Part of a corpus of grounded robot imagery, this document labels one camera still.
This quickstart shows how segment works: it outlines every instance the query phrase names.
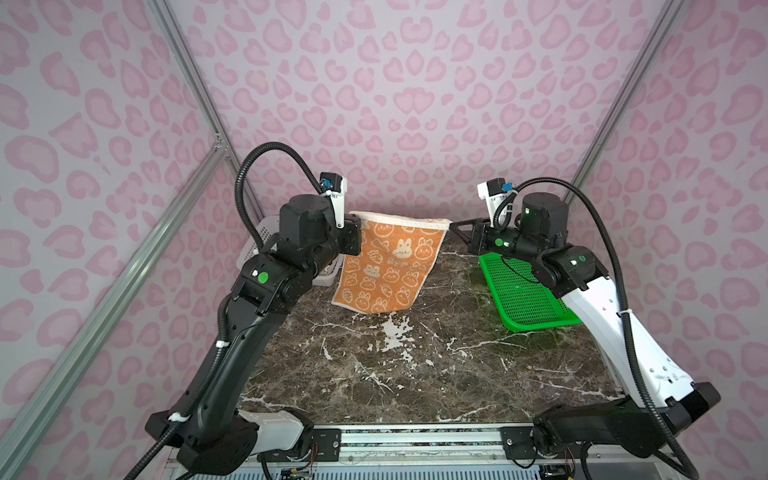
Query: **towel with bunny print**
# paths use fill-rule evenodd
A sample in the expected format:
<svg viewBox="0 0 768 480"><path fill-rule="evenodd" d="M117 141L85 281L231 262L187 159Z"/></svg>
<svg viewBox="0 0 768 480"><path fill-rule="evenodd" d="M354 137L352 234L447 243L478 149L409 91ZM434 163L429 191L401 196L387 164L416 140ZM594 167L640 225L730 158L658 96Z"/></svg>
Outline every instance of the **towel with bunny print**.
<svg viewBox="0 0 768 480"><path fill-rule="evenodd" d="M410 308L451 221L351 213L362 221L362 252L346 256L331 303L359 313Z"/></svg>

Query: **marble tabletop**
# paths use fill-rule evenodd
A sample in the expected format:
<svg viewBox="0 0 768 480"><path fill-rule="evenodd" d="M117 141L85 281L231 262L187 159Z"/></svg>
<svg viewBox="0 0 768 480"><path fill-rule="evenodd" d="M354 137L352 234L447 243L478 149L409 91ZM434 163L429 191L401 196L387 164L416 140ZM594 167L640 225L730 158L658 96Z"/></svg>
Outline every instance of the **marble tabletop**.
<svg viewBox="0 0 768 480"><path fill-rule="evenodd" d="M266 347L240 401L318 424L526 422L617 398L586 327L527 333L499 318L477 257L447 233L409 310L363 315L313 287Z"/></svg>

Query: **green mesh tray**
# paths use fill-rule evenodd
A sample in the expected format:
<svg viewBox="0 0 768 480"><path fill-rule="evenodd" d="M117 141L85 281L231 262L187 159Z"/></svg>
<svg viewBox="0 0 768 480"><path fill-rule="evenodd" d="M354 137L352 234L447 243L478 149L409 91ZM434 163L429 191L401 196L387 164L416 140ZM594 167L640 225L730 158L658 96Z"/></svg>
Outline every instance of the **green mesh tray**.
<svg viewBox="0 0 768 480"><path fill-rule="evenodd" d="M506 259L506 262L521 275L534 280L529 263L515 259ZM512 332L581 323L576 314L562 300L556 299L549 289L515 275L502 263L498 253L481 256L480 267L502 322Z"/></svg>

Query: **electrical wire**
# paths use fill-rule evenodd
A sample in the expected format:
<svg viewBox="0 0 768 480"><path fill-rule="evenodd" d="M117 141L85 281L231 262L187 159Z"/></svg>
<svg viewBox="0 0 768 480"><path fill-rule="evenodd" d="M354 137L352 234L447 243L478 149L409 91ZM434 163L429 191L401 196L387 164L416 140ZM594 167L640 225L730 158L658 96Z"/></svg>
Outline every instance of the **electrical wire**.
<svg viewBox="0 0 768 480"><path fill-rule="evenodd" d="M217 311L217 327L219 329L218 339L222 342L226 342L229 338L229 332L227 331L227 305L229 304L231 298L231 294L225 296L221 300L219 309ZM205 377L203 377L203 381L200 382L197 391L189 397L187 403L181 408L179 412L177 412L180 417L189 417L192 414L192 410L194 410L197 403L208 390L211 382L213 382L214 377L219 372L219 367L224 360L224 353L226 350L226 346L222 346L216 350L214 360L211 362ZM163 434L160 435L160 438L157 439L157 441L154 443L154 445L152 445L149 450L147 450L147 453L145 453L144 456L141 457L138 462L136 462L136 465L134 465L128 474L125 475L124 480L135 480L136 477L138 477L139 474L141 474L141 472L147 467L147 465L149 465L152 459L157 456L160 450L162 450L163 447L166 446L168 442L170 442L171 439L178 433L183 424L184 422L171 422Z"/></svg>
<svg viewBox="0 0 768 480"><path fill-rule="evenodd" d="M294 159L295 162L299 165L299 168L301 168L301 171L306 175L306 178L312 184L312 188L314 188L318 194L323 194L326 191L326 189L324 189L317 181L315 175L306 165L304 159L301 158L301 155L299 155L288 145L279 141L268 141L265 144L261 144L251 150L243 160L243 164L240 165L240 169L237 171L237 177L235 178L235 207L237 208L237 213L240 215L240 219L243 221L246 230L248 230L248 233L250 233L250 235L253 237L253 240L256 242L256 248L259 251L264 248L264 242L259 235L259 231L253 225L253 222L250 221L250 217L248 217L248 211L245 209L245 202L243 200L243 188L245 186L248 170L250 169L251 165L253 165L253 162L255 162L258 157L261 157L263 154L271 150L279 150L285 152L292 159Z"/></svg>
<svg viewBox="0 0 768 480"><path fill-rule="evenodd" d="M264 478L266 478L266 480L274 480L274 478L272 478L272 474L270 473L270 468L266 466L266 458L264 458L264 454L261 454L260 457L261 457L261 470L262 472L264 472Z"/></svg>
<svg viewBox="0 0 768 480"><path fill-rule="evenodd" d="M510 445L509 448L512 449L512 448L515 447L515 445L523 445L523 444L527 445L528 443L527 442L515 442L512 445ZM518 467L522 468L523 470L527 470L530 467L532 467L536 463L536 457L538 457L538 450L536 449L536 445L532 445L531 444L531 448L533 448L533 456L532 456L533 458L531 459L531 463L529 463L527 465L520 465L518 463L518 461L516 459L514 459L514 458L512 459L512 463L514 463Z"/></svg>
<svg viewBox="0 0 768 480"><path fill-rule="evenodd" d="M576 472L576 458L574 457L574 453L571 451L571 447L569 447L568 445L565 446L565 449L567 451L567 453L563 452L563 456L565 457L565 466L566 467L568 466L568 455L570 455L571 456L571 470L573 472Z"/></svg>
<svg viewBox="0 0 768 480"><path fill-rule="evenodd" d="M579 462L581 462L581 471L584 473L584 480L592 480L592 475L589 475L589 468L587 468L587 457L589 456L589 448L592 446L592 442L584 442L581 444L581 452L579 452Z"/></svg>
<svg viewBox="0 0 768 480"><path fill-rule="evenodd" d="M660 459L662 462L669 465L671 468L674 468L677 472L679 472L682 475L685 475L686 477L690 478L691 480L697 480L699 478L699 472L696 470L696 467L688 458L688 455L683 450L683 447L680 446L680 443L678 443L677 439L674 437L674 434L670 430L667 423L664 421L664 419L661 417L661 414L659 413L658 408L654 404L653 399L650 397L650 393L648 392L648 387L645 385L645 380L643 379L643 374L640 371L640 365L637 362L637 352L635 350L634 346L634 337L632 334L632 322L630 318L629 312L627 312L627 309L629 309L629 301L627 300L627 291L624 287L624 274L621 272L621 264L619 263L618 255L616 254L616 249L614 249L613 242L611 242L611 237L608 235L608 231L605 228L605 224L603 223L603 220L600 218L600 214L598 213L597 209L594 207L592 202L587 198L587 196L579 190L576 186L573 184L561 180L559 178L555 177L539 177L539 178L532 178L530 180L526 180L523 183L519 184L516 188L517 192L520 192L526 187L529 187L533 184L542 184L542 183L550 183L555 185L560 185L561 187L565 187L569 189L571 192L573 192L576 197L581 200L581 202L584 204L584 206L587 208L587 211L589 211L589 214L592 216L592 219L595 222L595 225L598 227L598 232L600 233L600 236L603 240L603 243L605 244L605 249L608 252L608 256L611 259L611 266L613 267L614 271L614 277L615 277L615 283L616 283L616 297L618 299L619 303L619 311L622 312L620 314L621 317L621 326L624 334L624 348L627 350L627 361L629 362L630 372L632 373L632 379L634 380L634 384L637 387L637 391L640 394L640 398L642 400L643 405L640 405L639 407L645 408L648 411L648 415L651 418L651 421L656 426L656 428L661 432L662 436L664 437L664 440L666 443L670 446L670 449L672 450L672 453L678 458L680 461L675 462L672 458L665 455L662 452L655 452L654 455ZM514 201L517 194L512 191L499 205L496 211L494 212L494 225L498 225L498 218L501 216L502 212L504 211L504 208L507 207L512 201ZM586 461L582 460L582 468L586 466Z"/></svg>
<svg viewBox="0 0 768 480"><path fill-rule="evenodd" d="M526 278L526 277L522 276L522 275L521 275L521 274L520 274L520 273L519 273L517 270L515 270L514 268L512 268L512 265L510 265L509 263L507 263L507 259L505 259L504 257L499 257L499 258L502 260L502 263L504 264L504 266L506 266L507 268L509 268L510 270L512 270L512 272L513 272L515 275L519 276L520 278L522 278L522 279L523 279L523 280L525 280L526 282L528 282L528 283L533 283L534 285L538 285L539 283L541 283L541 282L538 282L538 281L534 281L534 280L531 280L531 279L529 279L529 278Z"/></svg>

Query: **wallpaper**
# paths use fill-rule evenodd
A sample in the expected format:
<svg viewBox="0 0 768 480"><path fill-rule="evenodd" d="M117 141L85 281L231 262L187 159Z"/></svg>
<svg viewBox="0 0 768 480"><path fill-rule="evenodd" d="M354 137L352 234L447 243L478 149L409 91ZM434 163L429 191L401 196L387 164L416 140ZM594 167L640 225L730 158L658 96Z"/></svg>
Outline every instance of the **wallpaper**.
<svg viewBox="0 0 768 480"><path fill-rule="evenodd" d="M768 51L765 2L695 0L586 189L630 307L723 401L682 435L706 480L765 478ZM604 253L575 209L572 242Z"/></svg>
<svg viewBox="0 0 768 480"><path fill-rule="evenodd" d="M24 480L123 478L154 442L216 336L216 310L247 232L220 167L26 467ZM162 455L142 477L154 478Z"/></svg>
<svg viewBox="0 0 768 480"><path fill-rule="evenodd" d="M0 435L212 139L141 0L0 5Z"/></svg>
<svg viewBox="0 0 768 480"><path fill-rule="evenodd" d="M476 216L476 184L572 177L661 0L170 2L237 153L296 148L348 205ZM264 213L310 192L292 160L250 176Z"/></svg>

